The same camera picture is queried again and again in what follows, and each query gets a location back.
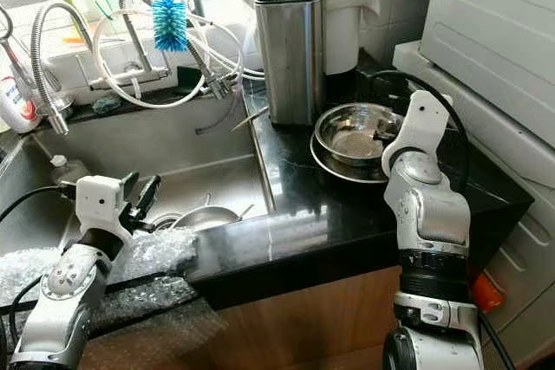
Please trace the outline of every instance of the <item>stainless steel sink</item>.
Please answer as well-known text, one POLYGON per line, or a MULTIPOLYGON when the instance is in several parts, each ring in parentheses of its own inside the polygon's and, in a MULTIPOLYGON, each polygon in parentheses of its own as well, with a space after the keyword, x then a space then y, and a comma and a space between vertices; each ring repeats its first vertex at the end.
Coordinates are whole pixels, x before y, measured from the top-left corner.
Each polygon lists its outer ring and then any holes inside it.
MULTIPOLYGON (((199 99, 164 110, 145 110, 83 121, 69 126, 69 135, 44 129, 30 135, 0 172, 0 210, 24 191, 49 182, 49 158, 63 154, 80 159, 93 174, 123 178, 139 171, 142 178, 158 174, 162 184, 147 220, 184 213, 204 203, 223 205, 237 213, 254 206, 245 218, 268 213, 271 196, 264 190, 256 147, 248 128, 229 133, 245 117, 241 107, 223 125, 197 135, 219 118, 226 104, 199 99)), ((57 245, 63 233, 75 230, 71 204, 56 195, 41 195, 22 205, 0 226, 0 255, 29 247, 57 245)))

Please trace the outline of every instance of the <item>paper towel roll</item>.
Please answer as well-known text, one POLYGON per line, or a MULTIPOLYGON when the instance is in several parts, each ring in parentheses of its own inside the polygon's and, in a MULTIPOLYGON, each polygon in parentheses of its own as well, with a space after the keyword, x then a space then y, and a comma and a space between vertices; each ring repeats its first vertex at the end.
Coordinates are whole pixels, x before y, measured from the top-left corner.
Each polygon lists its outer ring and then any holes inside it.
POLYGON ((356 66, 360 15, 359 7, 326 11, 326 75, 344 73, 356 66))

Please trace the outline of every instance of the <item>white hose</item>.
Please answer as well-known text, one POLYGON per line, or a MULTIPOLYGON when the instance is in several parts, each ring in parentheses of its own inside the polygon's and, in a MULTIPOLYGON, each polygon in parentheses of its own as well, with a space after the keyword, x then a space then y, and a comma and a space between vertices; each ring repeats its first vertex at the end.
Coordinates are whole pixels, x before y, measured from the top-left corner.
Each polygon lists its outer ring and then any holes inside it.
MULTIPOLYGON (((119 16, 119 15, 125 15, 125 14, 151 16, 152 12, 146 12, 146 11, 142 11, 142 10, 133 10, 133 9, 122 9, 122 10, 113 11, 109 16, 113 18, 113 17, 119 16)), ((96 69, 100 73, 101 77, 106 81, 106 83, 121 98, 123 98, 127 101, 130 101, 133 104, 136 104, 137 106, 141 106, 141 107, 170 108, 170 107, 176 107, 176 106, 179 106, 181 104, 187 103, 195 95, 197 95, 197 93, 200 91, 200 88, 205 83, 205 77, 203 75, 200 77, 199 82, 197 83, 197 85, 195 86, 195 88, 193 89, 193 91, 191 93, 189 93, 188 95, 186 95, 185 97, 183 97, 183 98, 181 98, 177 101, 174 101, 173 103, 168 103, 168 104, 147 103, 145 101, 136 99, 131 94, 128 94, 125 91, 123 91, 123 89, 120 86, 118 86, 117 82, 115 82, 114 77, 112 77, 112 75, 110 74, 109 69, 106 66, 106 63, 104 62, 104 60, 102 60, 102 57, 101 57, 101 48, 100 48, 101 33, 102 33, 102 30, 104 29, 104 27, 107 25, 108 22, 110 22, 110 20, 108 19, 108 16, 104 16, 101 19, 100 23, 98 24, 98 28, 96 28, 95 37, 93 38, 93 60, 95 62, 96 69)))
MULTIPOLYGON (((198 20, 198 21, 200 21, 200 22, 202 22, 202 23, 207 23, 207 24, 210 24, 210 25, 215 26, 215 27, 218 28, 218 29, 223 30, 223 31, 232 39, 233 43, 235 44, 235 47, 237 48, 237 51, 238 51, 238 61, 240 62, 240 72, 239 72, 239 73, 240 73, 241 75, 242 75, 244 72, 250 73, 251 75, 259 75, 261 80, 264 79, 264 73, 261 73, 260 71, 255 71, 255 70, 253 70, 253 69, 245 68, 245 66, 244 66, 245 57, 244 57, 244 54, 243 54, 243 45, 241 45, 241 42, 239 42, 239 40, 237 39, 237 37, 235 36, 235 34, 233 34, 233 32, 231 32, 231 31, 230 31, 228 28, 226 28, 225 26, 222 26, 222 25, 220 25, 220 24, 218 24, 218 23, 216 23, 216 22, 211 21, 210 19, 206 19, 205 17, 199 16, 199 15, 195 15, 195 14, 193 14, 193 13, 188 13, 188 14, 187 14, 187 17, 188 17, 191 21, 198 20)), ((220 64, 223 65, 223 63, 221 62, 221 60, 227 61, 229 64, 232 64, 232 65, 235 65, 235 64, 236 64, 236 62, 233 62, 233 61, 229 60, 228 58, 226 58, 226 57, 224 57, 223 55, 219 54, 218 52, 214 51, 213 49, 212 49, 212 51, 213 51, 215 54, 211 53, 211 55, 212 55, 217 61, 219 61, 220 64)), ((243 76, 244 76, 244 78, 249 78, 249 79, 251 78, 251 77, 249 77, 249 76, 247 76, 247 75, 243 75, 243 76)))
MULTIPOLYGON (((117 17, 119 15, 143 15, 143 16, 151 16, 152 12, 150 11, 143 11, 143 10, 131 10, 131 9, 124 9, 124 10, 115 10, 109 16, 105 16, 101 19, 98 24, 98 27, 95 31, 95 36, 93 38, 93 61, 95 62, 96 69, 100 73, 101 77, 106 81, 106 83, 123 99, 141 107, 147 108, 170 108, 176 107, 181 104, 187 103, 190 101, 195 95, 201 91, 202 86, 205 83, 205 77, 202 75, 199 79, 199 82, 194 87, 193 91, 186 95, 185 97, 174 101, 173 103, 168 104, 152 104, 147 103, 145 101, 139 100, 138 98, 133 97, 131 94, 126 93, 116 82, 114 77, 112 76, 110 70, 108 69, 106 63, 102 59, 101 56, 101 48, 100 48, 100 39, 101 33, 104 30, 104 27, 110 22, 110 18, 117 17)), ((213 57, 217 62, 219 62, 224 68, 231 71, 230 74, 237 73, 239 77, 244 77, 249 80, 256 80, 262 81, 264 79, 264 73, 259 71, 254 71, 248 68, 245 68, 244 65, 244 54, 243 48, 240 44, 237 37, 225 26, 219 25, 209 19, 206 19, 202 16, 194 15, 193 13, 188 13, 187 18, 193 24, 193 27, 199 33, 201 39, 198 39, 196 36, 192 36, 189 34, 190 39, 194 42, 195 46, 204 50, 204 58, 206 65, 210 62, 210 56, 213 57), (208 41, 206 39, 206 34, 203 28, 199 25, 199 22, 208 23, 210 25, 215 26, 216 28, 223 30, 231 39, 232 42, 235 44, 237 51, 238 51, 238 60, 236 62, 226 58, 225 56, 221 55, 218 51, 212 49, 208 45, 208 41)))

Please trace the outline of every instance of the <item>metal plate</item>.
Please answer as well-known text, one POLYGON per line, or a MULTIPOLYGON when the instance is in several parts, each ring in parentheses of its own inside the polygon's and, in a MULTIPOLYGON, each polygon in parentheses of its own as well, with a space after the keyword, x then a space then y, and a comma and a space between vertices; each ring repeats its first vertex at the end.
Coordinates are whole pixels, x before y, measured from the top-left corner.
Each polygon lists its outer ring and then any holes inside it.
POLYGON ((388 177, 385 176, 382 168, 379 166, 349 166, 334 159, 330 154, 326 153, 325 149, 318 145, 314 134, 310 138, 310 153, 312 153, 312 158, 322 169, 340 179, 359 184, 384 184, 388 182, 388 177))

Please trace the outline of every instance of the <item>marble countertop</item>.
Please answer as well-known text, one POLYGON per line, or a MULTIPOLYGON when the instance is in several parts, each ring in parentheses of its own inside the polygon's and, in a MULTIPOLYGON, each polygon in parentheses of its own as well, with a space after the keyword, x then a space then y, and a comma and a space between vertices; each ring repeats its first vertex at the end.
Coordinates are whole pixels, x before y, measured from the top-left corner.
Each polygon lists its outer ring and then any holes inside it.
MULTIPOLYGON (((351 93, 361 88, 353 84, 351 93)), ((246 81, 244 97, 249 114, 268 103, 264 83, 246 81)), ((344 94, 329 102, 350 100, 344 94)), ((251 131, 276 210, 199 234, 197 256, 181 267, 213 308, 397 264, 395 217, 383 201, 384 185, 346 183, 321 170, 310 155, 310 129, 276 129, 264 114, 252 122, 251 131)), ((446 135, 439 159, 451 180, 459 157, 456 137, 446 135)), ((477 273, 532 198, 473 147, 465 197, 472 212, 470 264, 477 273)))

